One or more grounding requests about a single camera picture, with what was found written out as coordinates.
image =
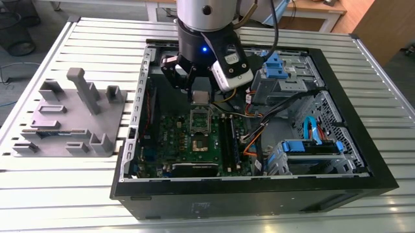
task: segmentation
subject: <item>motherboard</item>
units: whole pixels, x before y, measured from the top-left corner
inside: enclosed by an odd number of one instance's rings
[[[137,175],[149,178],[188,176],[249,176],[251,162],[241,157],[240,116],[199,112],[163,115],[157,148],[141,148]]]

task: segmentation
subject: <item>red wire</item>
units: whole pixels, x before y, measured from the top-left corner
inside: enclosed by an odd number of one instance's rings
[[[145,131],[147,131],[148,126],[149,126],[149,92],[148,92],[148,90],[145,91],[145,93],[147,93],[147,123],[145,123],[144,131],[143,131],[143,134],[140,135],[139,140],[141,140],[141,138],[144,137]]]
[[[249,114],[249,115],[251,115],[251,113],[248,112],[249,106],[251,106],[251,104],[248,103],[248,104],[247,104],[247,107],[245,107],[245,114]]]
[[[324,134],[321,128],[317,127],[317,129],[319,129],[319,132],[320,132],[320,137],[321,137],[321,139],[323,139],[323,140],[327,139],[325,134]]]

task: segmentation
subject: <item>slotted metal table surface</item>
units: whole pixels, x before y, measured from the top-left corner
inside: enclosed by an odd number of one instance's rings
[[[273,31],[243,28],[243,43],[269,45]],[[128,112],[145,39],[177,39],[171,23],[81,18],[68,22],[0,129],[0,231],[85,232],[408,232],[415,230],[415,112],[359,40],[346,34],[281,31],[279,45],[323,50],[400,188],[321,214],[247,216],[139,222],[109,199],[116,156],[15,158],[12,144],[31,121],[44,80],[64,88],[81,67],[96,88],[128,93],[117,133],[127,136]]]

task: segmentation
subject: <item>black trash bin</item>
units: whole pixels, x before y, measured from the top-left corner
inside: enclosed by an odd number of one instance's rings
[[[21,25],[32,27],[40,24],[40,18],[32,0],[1,0],[7,10],[21,16]]]
[[[27,28],[20,24],[17,13],[0,13],[0,46],[12,56],[28,55],[35,49],[32,37]]]

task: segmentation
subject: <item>ram slot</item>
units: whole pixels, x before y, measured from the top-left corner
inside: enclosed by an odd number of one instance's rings
[[[223,171],[232,172],[236,170],[236,163],[233,158],[233,137],[232,137],[232,120],[221,116],[219,121],[219,136],[220,136],[220,151]]]
[[[239,158],[239,149],[237,149],[237,138],[236,138],[236,128],[235,128],[235,123],[233,123],[233,118],[231,116],[229,118],[231,122],[231,133],[232,133],[232,155],[233,155],[233,164],[235,168],[240,169],[240,158]]]

